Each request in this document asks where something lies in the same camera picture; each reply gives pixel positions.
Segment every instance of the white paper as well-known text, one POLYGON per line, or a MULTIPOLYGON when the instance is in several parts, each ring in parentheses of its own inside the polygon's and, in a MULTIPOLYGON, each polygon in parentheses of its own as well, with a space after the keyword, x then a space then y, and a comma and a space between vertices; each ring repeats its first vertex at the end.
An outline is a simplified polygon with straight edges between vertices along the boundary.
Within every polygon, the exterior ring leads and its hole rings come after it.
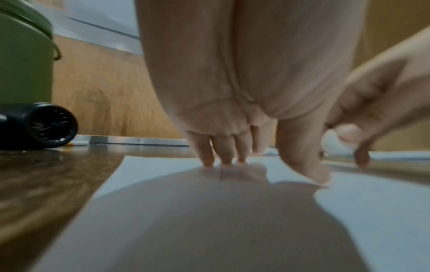
POLYGON ((334 168, 328 189, 303 191, 279 158, 250 162, 272 185, 219 182, 217 170, 201 180, 195 159, 126 157, 32 271, 429 270, 429 186, 334 168))
POLYGON ((139 36, 134 0, 65 0, 69 18, 139 36))

